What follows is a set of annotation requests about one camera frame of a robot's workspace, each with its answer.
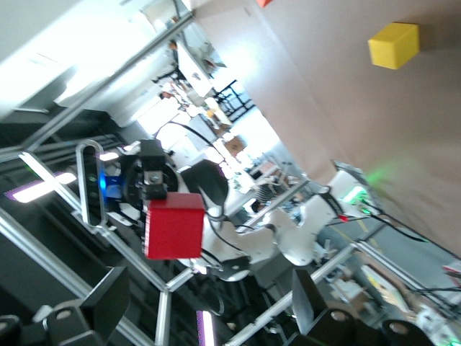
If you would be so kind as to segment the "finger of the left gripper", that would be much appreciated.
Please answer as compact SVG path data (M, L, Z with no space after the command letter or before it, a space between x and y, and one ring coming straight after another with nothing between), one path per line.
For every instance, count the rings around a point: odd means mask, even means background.
M148 231L147 231L148 224L146 223L147 212L148 212L148 204L146 202L143 202L141 212L140 212L140 223L141 223L142 230L143 230L142 246L143 246L143 254L145 257L147 256L147 248L148 248Z
M166 158L161 142L156 139L140 142L140 162L143 171L143 195L146 200L164 200L167 196L163 168Z

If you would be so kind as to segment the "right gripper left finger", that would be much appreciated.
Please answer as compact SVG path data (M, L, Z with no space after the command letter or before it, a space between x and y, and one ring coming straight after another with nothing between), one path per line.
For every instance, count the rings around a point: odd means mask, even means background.
M83 299L58 304L29 325L1 316L2 345L106 345L126 312L130 297L126 267L113 267Z

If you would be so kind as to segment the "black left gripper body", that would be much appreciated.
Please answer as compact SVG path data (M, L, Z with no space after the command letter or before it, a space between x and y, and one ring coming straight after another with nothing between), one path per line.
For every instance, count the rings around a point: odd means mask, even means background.
M166 166L163 168L164 184L168 192L179 191L179 180L169 158L165 155ZM122 200L141 212L143 202L148 205L143 195L143 171L140 155L127 155L120 159L122 168Z

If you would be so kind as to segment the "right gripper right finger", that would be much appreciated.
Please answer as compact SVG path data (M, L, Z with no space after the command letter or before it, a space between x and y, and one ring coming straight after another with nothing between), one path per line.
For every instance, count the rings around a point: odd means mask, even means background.
M389 319L375 329L348 311L330 308L305 270L292 274L292 310L298 334L290 345L432 345L415 324Z

